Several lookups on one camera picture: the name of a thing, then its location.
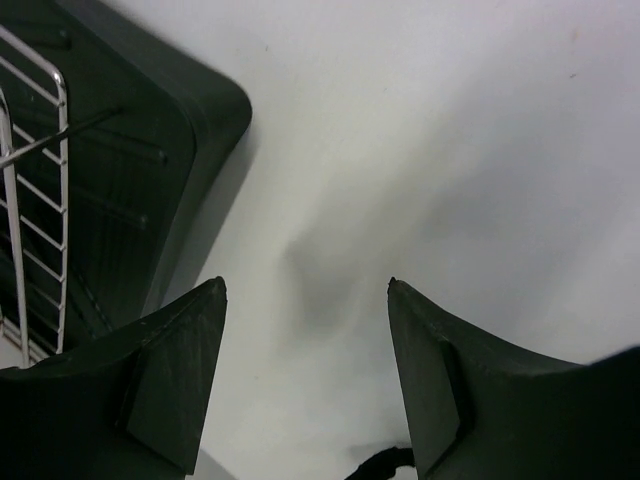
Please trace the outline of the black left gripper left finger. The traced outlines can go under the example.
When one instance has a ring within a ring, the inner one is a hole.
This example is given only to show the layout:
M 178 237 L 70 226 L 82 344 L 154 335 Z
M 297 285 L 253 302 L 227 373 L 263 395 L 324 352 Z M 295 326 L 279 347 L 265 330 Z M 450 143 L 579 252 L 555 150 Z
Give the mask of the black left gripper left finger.
M 196 469 L 222 278 L 97 340 L 1 372 L 5 479 L 183 479 Z

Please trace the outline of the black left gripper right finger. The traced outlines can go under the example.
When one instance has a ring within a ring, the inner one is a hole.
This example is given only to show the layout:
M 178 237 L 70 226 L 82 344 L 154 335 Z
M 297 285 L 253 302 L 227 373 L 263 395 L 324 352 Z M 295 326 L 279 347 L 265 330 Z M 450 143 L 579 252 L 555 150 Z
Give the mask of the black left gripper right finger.
M 639 351 L 587 365 L 511 344 L 409 284 L 388 317 L 422 479 L 635 479 Z

